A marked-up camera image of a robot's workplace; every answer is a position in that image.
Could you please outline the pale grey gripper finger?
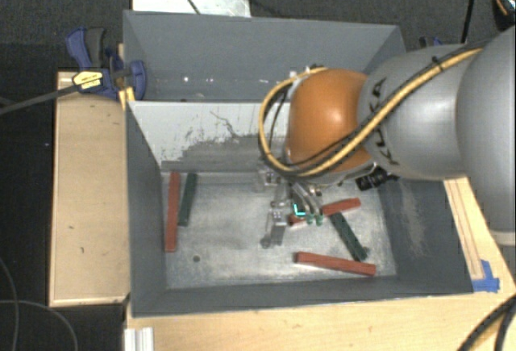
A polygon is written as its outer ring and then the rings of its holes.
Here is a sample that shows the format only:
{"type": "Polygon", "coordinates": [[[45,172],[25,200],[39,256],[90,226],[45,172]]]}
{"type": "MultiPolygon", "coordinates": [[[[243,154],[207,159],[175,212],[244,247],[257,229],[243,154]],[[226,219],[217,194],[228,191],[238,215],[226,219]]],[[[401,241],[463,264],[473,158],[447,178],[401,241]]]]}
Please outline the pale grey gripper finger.
{"type": "Polygon", "coordinates": [[[272,228],[273,228],[273,215],[271,213],[268,213],[267,219],[265,222],[264,235],[260,239],[260,245],[263,249],[267,249],[270,247],[272,228]]]}
{"type": "Polygon", "coordinates": [[[273,211],[272,227],[271,227],[271,231],[270,231],[271,245],[273,245],[273,246],[282,245],[286,227],[287,227],[286,216],[280,211],[273,211]]]}

